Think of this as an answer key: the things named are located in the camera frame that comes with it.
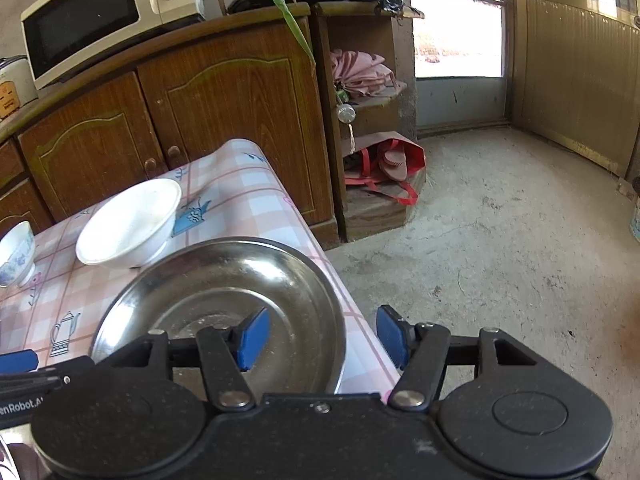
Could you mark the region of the white ceramic bowl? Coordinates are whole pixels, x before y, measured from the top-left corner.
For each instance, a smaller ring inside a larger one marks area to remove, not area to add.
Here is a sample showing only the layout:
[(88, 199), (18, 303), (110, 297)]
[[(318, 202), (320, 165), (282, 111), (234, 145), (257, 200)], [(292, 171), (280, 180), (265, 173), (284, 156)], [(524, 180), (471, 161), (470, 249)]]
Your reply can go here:
[(168, 178), (141, 182), (117, 194), (80, 232), (78, 260), (109, 269), (144, 266), (168, 242), (181, 197), (180, 184)]

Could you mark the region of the white rice cooker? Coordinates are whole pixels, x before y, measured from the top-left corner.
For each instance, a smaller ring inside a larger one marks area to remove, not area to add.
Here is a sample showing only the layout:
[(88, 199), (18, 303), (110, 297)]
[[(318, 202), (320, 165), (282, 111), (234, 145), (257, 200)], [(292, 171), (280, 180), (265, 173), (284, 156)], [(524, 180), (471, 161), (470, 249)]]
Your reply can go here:
[(0, 62), (0, 119), (5, 120), (22, 106), (38, 98), (25, 55), (2, 58)]

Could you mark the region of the brown wooden cabinet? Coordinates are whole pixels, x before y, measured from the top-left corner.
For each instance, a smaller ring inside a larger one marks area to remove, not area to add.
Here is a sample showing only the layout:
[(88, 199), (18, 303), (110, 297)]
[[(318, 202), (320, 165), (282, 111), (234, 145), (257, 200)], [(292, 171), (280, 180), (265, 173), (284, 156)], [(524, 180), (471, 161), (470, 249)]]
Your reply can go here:
[(142, 42), (1, 124), (1, 226), (41, 232), (232, 139), (255, 142), (325, 248), (338, 243), (309, 8), (216, 18)]

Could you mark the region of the red shopping bag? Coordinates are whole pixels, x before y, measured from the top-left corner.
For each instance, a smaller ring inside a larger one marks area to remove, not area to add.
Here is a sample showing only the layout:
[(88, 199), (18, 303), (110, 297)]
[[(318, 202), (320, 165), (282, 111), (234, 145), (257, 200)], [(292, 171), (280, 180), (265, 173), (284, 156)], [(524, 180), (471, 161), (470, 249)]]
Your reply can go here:
[(419, 193), (409, 178), (426, 168), (422, 146), (396, 131), (350, 136), (341, 145), (344, 182), (414, 206)]

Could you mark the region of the pink plaid tablecloth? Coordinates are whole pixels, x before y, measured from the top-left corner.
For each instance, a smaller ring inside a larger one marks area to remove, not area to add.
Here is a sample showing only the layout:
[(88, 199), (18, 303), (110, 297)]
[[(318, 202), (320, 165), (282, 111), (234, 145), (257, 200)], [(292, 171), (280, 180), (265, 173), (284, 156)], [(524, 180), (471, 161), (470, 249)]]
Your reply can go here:
[(3, 352), (32, 350), (44, 367), (101, 361), (150, 330), (192, 338), (265, 311), (269, 337), (245, 374), (256, 396), (390, 394), (395, 365), (254, 142), (231, 140), (168, 179), (183, 192), (175, 226), (139, 269), (76, 255), (91, 222), (128, 221), (132, 205), (108, 200), (36, 236), (34, 274), (1, 293)]

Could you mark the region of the cream microwave oven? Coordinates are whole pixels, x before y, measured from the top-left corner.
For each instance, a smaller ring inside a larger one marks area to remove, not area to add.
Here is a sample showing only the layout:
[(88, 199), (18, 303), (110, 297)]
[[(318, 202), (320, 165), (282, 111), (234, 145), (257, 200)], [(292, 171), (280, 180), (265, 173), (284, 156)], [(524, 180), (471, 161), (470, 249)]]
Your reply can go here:
[(21, 14), (37, 89), (144, 37), (206, 18), (204, 0), (37, 0)]

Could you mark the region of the blue floral ceramic bowl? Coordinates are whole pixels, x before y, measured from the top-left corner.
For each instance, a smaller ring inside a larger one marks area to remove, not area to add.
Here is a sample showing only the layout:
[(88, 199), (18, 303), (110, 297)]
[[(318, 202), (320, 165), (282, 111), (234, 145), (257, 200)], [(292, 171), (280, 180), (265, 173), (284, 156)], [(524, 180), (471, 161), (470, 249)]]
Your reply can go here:
[(2, 237), (0, 286), (24, 286), (35, 272), (36, 243), (32, 226), (22, 221)]

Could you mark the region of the pink folded umbrella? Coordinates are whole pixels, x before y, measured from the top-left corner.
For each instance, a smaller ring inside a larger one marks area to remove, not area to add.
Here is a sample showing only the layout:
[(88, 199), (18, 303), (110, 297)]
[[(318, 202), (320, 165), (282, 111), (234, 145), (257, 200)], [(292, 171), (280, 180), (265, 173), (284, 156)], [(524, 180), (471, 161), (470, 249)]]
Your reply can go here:
[(354, 50), (330, 52), (334, 88), (350, 98), (380, 96), (387, 88), (396, 89), (395, 73), (386, 65), (384, 56)]

